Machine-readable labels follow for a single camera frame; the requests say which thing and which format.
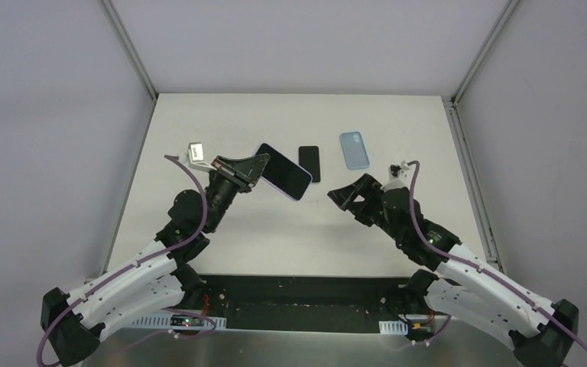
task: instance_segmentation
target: phone case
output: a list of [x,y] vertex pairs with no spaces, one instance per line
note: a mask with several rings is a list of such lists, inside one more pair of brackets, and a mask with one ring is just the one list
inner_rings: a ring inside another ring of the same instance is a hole
[[345,164],[349,170],[362,170],[370,167],[370,160],[360,132],[344,132],[340,135],[339,140]]

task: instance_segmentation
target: white wall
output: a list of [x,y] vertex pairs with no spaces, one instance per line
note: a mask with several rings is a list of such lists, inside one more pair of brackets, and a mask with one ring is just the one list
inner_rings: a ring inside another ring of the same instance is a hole
[[524,1],[460,112],[506,268],[587,340],[587,2]]
[[0,1],[0,366],[35,365],[42,296],[97,272],[150,108],[96,1]]
[[507,0],[117,0],[162,93],[452,95]]

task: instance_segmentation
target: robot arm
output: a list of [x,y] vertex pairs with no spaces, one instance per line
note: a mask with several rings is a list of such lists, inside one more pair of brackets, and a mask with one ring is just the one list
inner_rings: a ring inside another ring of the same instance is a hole
[[[424,244],[413,226],[410,189],[399,177],[404,168],[404,163],[392,165],[391,181],[385,185],[364,174],[347,187],[329,191],[328,196],[358,222],[384,230],[411,261],[460,284],[451,285],[431,272],[419,270],[403,291],[411,292],[433,310],[458,317],[498,339],[513,349],[526,367],[561,366],[573,340],[537,311],[543,310],[576,334],[577,307],[567,300],[555,304],[521,287],[479,259],[450,231],[425,219],[420,204],[413,200],[419,230],[434,248],[448,257]],[[451,259],[453,256],[476,266],[472,268]],[[534,306],[501,285],[498,279],[517,288]]]
[[[179,193],[168,211],[170,222],[133,258],[68,293],[56,287],[44,295],[41,327],[62,365],[84,360],[108,336],[144,314],[200,302],[204,284],[188,262],[210,243],[202,233],[216,231],[237,193],[255,186],[269,156],[218,156],[207,164],[203,146],[191,143],[186,158],[191,168],[209,173],[205,206],[201,193]],[[43,365],[41,351],[37,361]]]

